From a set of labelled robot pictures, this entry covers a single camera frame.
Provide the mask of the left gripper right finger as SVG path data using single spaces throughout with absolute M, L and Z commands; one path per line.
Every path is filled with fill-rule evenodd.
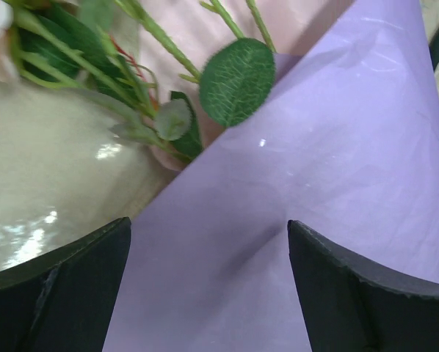
M 312 351 L 439 351 L 439 284 L 385 267 L 300 221 L 289 259 Z

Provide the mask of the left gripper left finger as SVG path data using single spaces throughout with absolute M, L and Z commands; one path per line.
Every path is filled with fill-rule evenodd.
M 131 244 L 116 219 L 0 271 L 0 352 L 100 352 Z

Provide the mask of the purple wrapping paper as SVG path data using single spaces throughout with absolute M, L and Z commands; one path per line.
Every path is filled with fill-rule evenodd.
M 356 1 L 140 214 L 105 351 L 309 351 L 287 224 L 439 283 L 439 97 L 418 1 Z

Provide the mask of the pink white flower bunch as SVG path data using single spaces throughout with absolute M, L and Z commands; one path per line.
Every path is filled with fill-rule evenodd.
M 114 112 L 120 138 L 147 144 L 183 164 L 203 151 L 195 110 L 177 91 L 162 103 L 155 73 L 124 51 L 109 33 L 121 9 L 180 63 L 196 84 L 204 112 L 224 128 L 251 117 L 275 82 L 275 47 L 254 1 L 247 6 L 261 39 L 246 37 L 219 1 L 218 14 L 235 40 L 199 70 L 139 1 L 0 1 L 0 81 L 24 78 L 46 89 L 75 89 Z

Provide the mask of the pink wrapping paper sheet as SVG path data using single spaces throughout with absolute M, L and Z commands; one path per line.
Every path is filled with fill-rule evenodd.
M 224 20 L 202 7 L 199 1 L 142 1 L 141 4 L 198 70 L 236 38 Z M 277 49 L 277 77 L 282 78 L 352 2 L 257 1 L 256 5 Z M 160 100 L 168 101 L 172 91 L 185 93 L 197 115 L 201 144 L 209 147 L 225 129 L 201 108 L 198 86 L 180 78 L 184 67 L 144 29 L 139 32 L 139 46 L 139 63 L 156 74 Z

